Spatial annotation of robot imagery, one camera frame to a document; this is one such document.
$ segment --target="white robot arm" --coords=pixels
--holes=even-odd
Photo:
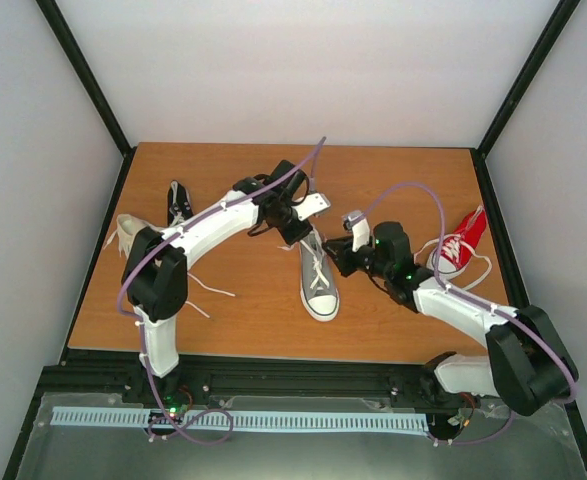
[[[431,270],[415,264],[408,236],[398,222],[383,222],[371,235],[362,217],[359,211],[346,215],[344,225],[351,234],[323,245],[342,276],[359,270],[382,279],[384,290],[399,305],[448,323],[488,350],[484,357],[447,352],[428,362],[434,378],[424,396],[434,403],[442,393],[499,396],[517,413],[531,415],[567,393],[565,374],[510,322],[515,318],[534,331],[577,380],[575,364],[542,309],[493,304],[438,280]]]
[[[237,201],[292,168],[292,164],[283,161],[271,175],[238,182],[219,202],[184,223],[166,228],[160,234],[145,229],[136,236],[123,280],[153,246],[162,239],[179,235],[157,263],[150,262],[140,272],[128,290],[129,300],[144,324],[147,355],[154,375],[164,377],[178,363],[176,316],[187,297],[187,271],[203,255],[236,233],[249,229],[256,235],[277,228],[284,241],[293,244],[310,232],[309,217],[329,209],[330,203],[321,193],[292,200],[291,196],[306,179],[303,172],[297,172],[288,182],[267,194]],[[266,223],[265,229],[254,230],[262,223]]]

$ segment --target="white wall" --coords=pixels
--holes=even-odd
[[[0,477],[121,160],[34,1],[0,2]]]
[[[60,0],[132,142],[477,146],[557,0]]]
[[[531,301],[548,310],[577,363],[587,428],[587,2],[488,165]]]

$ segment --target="white shoelace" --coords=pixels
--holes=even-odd
[[[322,239],[317,233],[317,230],[313,229],[313,235],[315,236],[315,241],[317,242],[316,244],[320,245],[322,243]],[[305,242],[304,240],[300,240],[300,245],[306,248],[309,251],[309,253],[313,256],[313,270],[315,271],[315,278],[311,282],[310,288],[314,289],[320,282],[322,282],[326,286],[326,288],[329,288],[331,284],[322,273],[322,259],[324,258],[324,252],[320,252],[320,256],[318,257],[315,249],[313,249],[313,247],[311,247],[307,242]],[[317,288],[318,290],[324,289],[322,285],[317,286]]]
[[[200,280],[199,278],[197,278],[195,275],[193,275],[191,272],[188,272],[187,275],[189,276],[189,278],[192,278],[193,280],[195,280],[197,283],[200,284],[200,286],[204,289],[204,290],[208,290],[209,292],[213,292],[213,293],[220,293],[222,295],[226,295],[227,297],[235,297],[236,295],[234,293],[231,292],[227,292],[226,290],[220,290],[218,288],[213,288],[213,287],[209,287],[208,285],[206,285],[202,280]],[[198,307],[197,305],[195,305],[193,302],[189,302],[188,300],[184,303],[184,305],[189,305],[191,307],[193,307],[195,310],[197,310],[201,315],[205,316],[206,318],[211,318],[211,316],[206,313],[204,310],[202,310],[200,307]]]
[[[174,227],[174,226],[179,225],[180,223],[184,223],[184,222],[186,222],[186,220],[182,216],[182,212],[180,212],[178,215],[175,216],[175,218],[173,219],[173,221],[169,225],[169,228]]]
[[[426,242],[422,248],[420,248],[417,252],[415,252],[413,254],[413,260],[417,261],[417,256],[422,253],[424,251],[424,249],[430,247],[431,245],[437,245],[437,243],[440,241],[439,238],[434,238],[433,240],[429,240],[428,242]],[[475,258],[480,258],[484,261],[486,261],[487,263],[487,267],[486,270],[484,271],[484,273],[482,275],[480,275],[480,277],[475,280],[474,282],[469,283],[466,287],[463,288],[463,290],[470,290],[472,288],[477,287],[480,283],[482,283],[486,277],[488,277],[489,273],[491,273],[491,269],[493,268],[493,263],[491,263],[491,259],[485,255],[478,255],[475,252],[475,249],[469,245],[468,243],[466,243],[465,241],[461,240],[460,235],[456,235],[456,234],[448,234],[448,235],[444,235],[444,244],[442,245],[442,251],[445,252],[447,255],[449,255],[450,257],[455,258],[456,260],[460,257],[460,249],[461,247],[466,248],[469,252],[471,252],[471,255],[473,255]]]

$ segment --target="orange wood surface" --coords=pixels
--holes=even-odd
[[[173,179],[189,188],[197,212],[219,200],[237,180],[269,173],[283,158],[297,163],[311,148],[140,144],[109,232],[114,230],[119,213],[165,225],[167,190]],[[447,231],[481,203],[471,156],[464,149],[327,146],[320,155],[317,178],[318,190],[327,195],[332,208],[314,222],[328,237],[344,234],[344,213],[366,208],[384,189],[399,181],[423,182],[437,192],[445,207]],[[434,238],[439,228],[433,201],[416,189],[393,193],[369,216],[371,227],[384,220],[402,223],[414,251]],[[278,249],[282,244],[276,231],[256,238],[240,233],[194,266],[192,272],[203,282],[232,291],[237,297],[205,291],[190,281],[189,300],[212,318],[201,316],[189,306],[180,311],[180,353],[417,363],[448,350],[467,355],[483,352],[479,344],[447,324],[399,307],[363,274],[342,278],[334,271],[340,312],[331,322],[317,322],[300,300],[299,251]],[[477,251],[492,259],[493,271],[474,292],[506,302],[488,229]],[[115,310],[125,261],[118,254],[117,240],[101,252],[73,328],[71,348],[139,349],[137,328]],[[483,261],[473,259],[454,283],[466,285],[485,266]]]

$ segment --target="black metal frame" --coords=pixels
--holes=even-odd
[[[133,162],[135,148],[131,148],[129,145],[115,114],[104,97],[55,0],[36,1],[123,157],[120,174],[109,202],[100,236],[73,316],[71,329],[69,330],[70,335],[97,263],[100,246],[106,238],[115,206]],[[506,293],[509,302],[518,308],[528,305],[529,300],[493,189],[486,159],[578,4],[579,0],[559,1],[482,142],[478,148],[470,149]],[[22,430],[7,466],[4,475],[5,479],[15,478],[17,475],[20,461],[33,427],[33,421],[44,393],[119,392],[125,395],[128,391],[125,387],[129,386],[132,382],[132,375],[135,375],[136,369],[140,368],[137,354],[135,353],[69,350],[67,344],[68,338],[60,364],[54,367],[45,367],[42,371]],[[180,356],[180,363],[186,363],[189,368],[193,368],[196,372],[191,382],[196,385],[196,400],[201,402],[206,402],[207,396],[211,394],[230,393],[230,390],[225,390],[222,387],[217,389],[218,391],[216,392],[214,384],[213,390],[209,389],[208,394],[202,394],[203,389],[197,386],[207,384],[207,382],[210,383],[213,375],[222,375],[224,378],[232,379],[226,385],[232,385],[232,390],[234,391],[241,389],[244,393],[257,395],[278,393],[290,395],[294,393],[300,396],[386,397],[392,402],[393,397],[389,396],[391,388],[394,385],[400,385],[402,378],[414,378],[416,375],[415,369],[419,368],[414,365],[246,360],[184,355]],[[263,375],[263,381],[255,380],[256,372],[263,374],[266,372]],[[317,375],[323,378],[321,383],[314,380]],[[575,403],[568,405],[566,410],[587,470],[587,434],[582,418]]]

